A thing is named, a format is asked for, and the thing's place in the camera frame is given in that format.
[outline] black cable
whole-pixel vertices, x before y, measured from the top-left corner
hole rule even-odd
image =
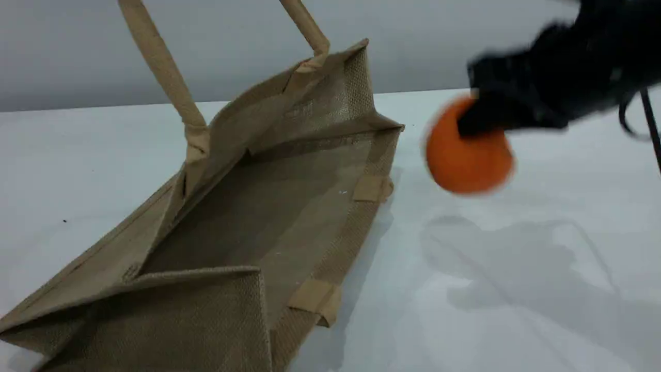
[[[627,122],[627,109],[629,108],[631,100],[632,99],[627,99],[620,103],[620,125],[622,126],[622,129],[624,129],[624,131],[632,138],[641,141],[652,141],[652,145],[654,146],[654,153],[656,154],[656,163],[658,164],[659,172],[661,172],[661,138],[659,138],[659,132],[656,127],[656,120],[654,119],[654,111],[652,110],[652,103],[650,102],[650,93],[647,88],[641,91],[642,108],[645,111],[645,119],[647,120],[647,127],[649,127],[650,130],[650,136],[644,136],[640,133],[637,133],[629,126],[629,123]]]
[[[652,138],[652,145],[654,146],[654,153],[656,154],[656,163],[661,172],[661,139],[659,139],[659,131],[656,127],[656,120],[654,119],[654,111],[652,110],[652,103],[650,102],[650,93],[646,89],[641,91],[642,108],[645,111],[645,118],[647,119],[647,126],[650,129],[650,137]]]

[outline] beige fabric handle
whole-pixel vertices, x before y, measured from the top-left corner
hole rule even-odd
[[[310,13],[301,3],[301,0],[280,0],[282,7],[292,18],[303,37],[315,52],[315,57],[303,62],[296,72],[308,73],[323,66],[328,57],[331,44]]]
[[[209,157],[208,127],[142,0],[118,0],[118,2],[137,47],[184,123],[188,144],[185,164],[186,190],[191,191],[201,178],[205,160]],[[301,0],[280,0],[280,3],[315,54],[314,58],[303,62],[296,72],[316,71],[328,56],[330,48],[328,39]]]

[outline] white table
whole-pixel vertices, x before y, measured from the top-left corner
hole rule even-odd
[[[459,93],[376,95],[407,125],[395,194],[345,280],[337,323],[313,331],[291,370],[661,370],[651,145],[626,137],[615,113],[566,134],[518,134],[507,188],[454,197],[429,178],[420,143]],[[200,108],[211,119],[222,105]],[[638,106],[629,117],[644,128]],[[156,190],[183,149],[169,105],[0,113],[0,314]],[[0,345],[2,371],[37,359]]]

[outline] jute bag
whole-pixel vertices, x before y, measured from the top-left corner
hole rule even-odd
[[[48,371],[283,371],[332,326],[401,125],[378,113],[367,41],[337,54],[281,0],[315,56],[243,93],[207,127],[140,0],[119,0],[180,114],[181,170],[0,321]]]

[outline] white backdrop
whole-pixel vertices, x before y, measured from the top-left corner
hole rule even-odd
[[[310,56],[278,0],[145,0],[196,101]],[[558,0],[303,0],[333,50],[369,38],[376,93],[466,87],[468,59],[527,44]],[[115,0],[2,0],[0,111],[165,103]]]

